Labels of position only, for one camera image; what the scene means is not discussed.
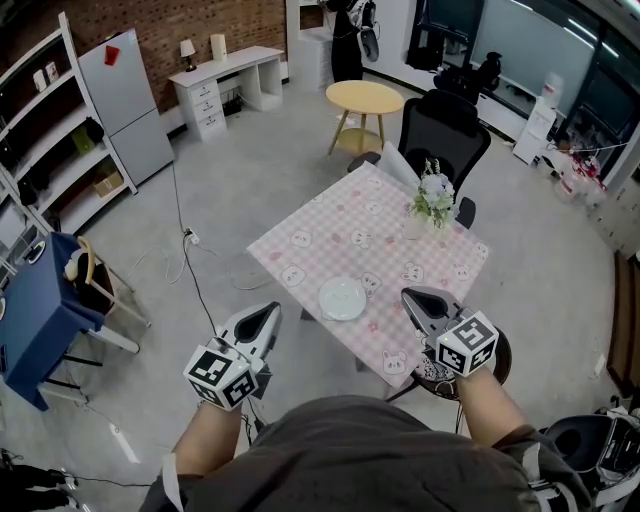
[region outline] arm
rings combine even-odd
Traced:
[[[178,475],[204,476],[233,459],[240,433],[240,412],[203,403],[173,449]]]
[[[485,446],[493,446],[527,419],[491,372],[482,367],[467,378],[456,379],[460,403],[471,438]]]

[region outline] desk drawer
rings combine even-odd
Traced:
[[[191,96],[191,102],[194,105],[198,105],[203,101],[210,100],[215,96],[220,96],[220,91],[218,90],[218,82],[213,80],[212,82],[206,83],[204,85],[199,85],[194,87],[193,89],[189,89],[189,95]]]
[[[198,121],[204,119],[205,117],[213,116],[221,110],[222,102],[220,101],[220,96],[215,96],[193,107],[193,111],[195,112],[196,119]]]
[[[219,128],[221,125],[224,125],[224,114],[222,111],[207,116],[204,119],[198,121],[198,127],[201,132],[208,132],[209,130],[214,130]]]

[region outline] storage box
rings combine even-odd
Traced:
[[[93,180],[93,187],[100,197],[109,195],[118,187],[122,186],[124,180],[115,168],[102,168],[96,173]]]

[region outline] lampshade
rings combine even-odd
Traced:
[[[194,53],[196,53],[196,50],[193,47],[191,39],[180,41],[180,57],[188,57],[189,55],[193,55]]]

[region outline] table lamp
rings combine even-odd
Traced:
[[[193,47],[193,43],[191,39],[185,39],[184,41],[180,41],[180,57],[187,59],[187,72],[195,71],[196,66],[191,63],[191,56],[196,53],[195,48]]]

